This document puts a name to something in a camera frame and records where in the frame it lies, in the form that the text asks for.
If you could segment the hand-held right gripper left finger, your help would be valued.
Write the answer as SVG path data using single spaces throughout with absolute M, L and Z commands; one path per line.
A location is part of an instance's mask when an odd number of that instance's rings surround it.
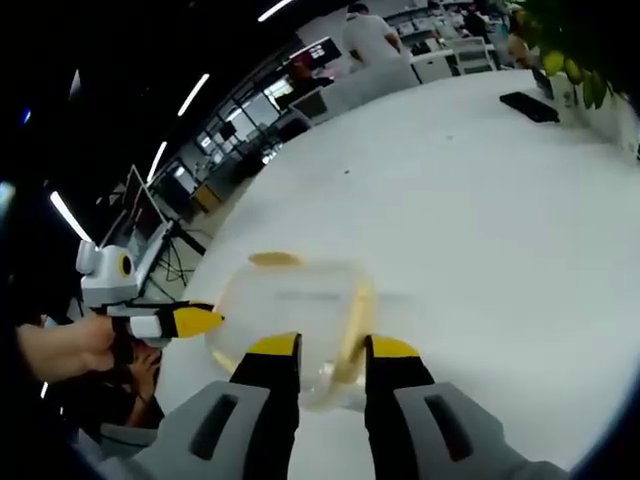
M 299 426 L 302 335 L 259 340 L 228 381 L 167 415 L 134 457 L 143 479 L 285 479 Z

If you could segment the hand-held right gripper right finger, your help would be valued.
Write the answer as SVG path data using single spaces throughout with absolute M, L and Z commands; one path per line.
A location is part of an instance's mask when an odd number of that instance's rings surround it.
M 371 335 L 365 427 L 378 479 L 566 479 L 512 448 L 503 424 L 451 383 L 436 382 L 408 343 Z

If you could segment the person's left hand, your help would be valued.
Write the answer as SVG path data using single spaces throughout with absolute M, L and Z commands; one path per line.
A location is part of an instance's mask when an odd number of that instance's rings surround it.
M 115 333 L 110 317 L 91 315 L 73 324 L 16 329 L 17 342 L 30 372 L 39 381 L 56 383 L 91 371 L 114 367 Z

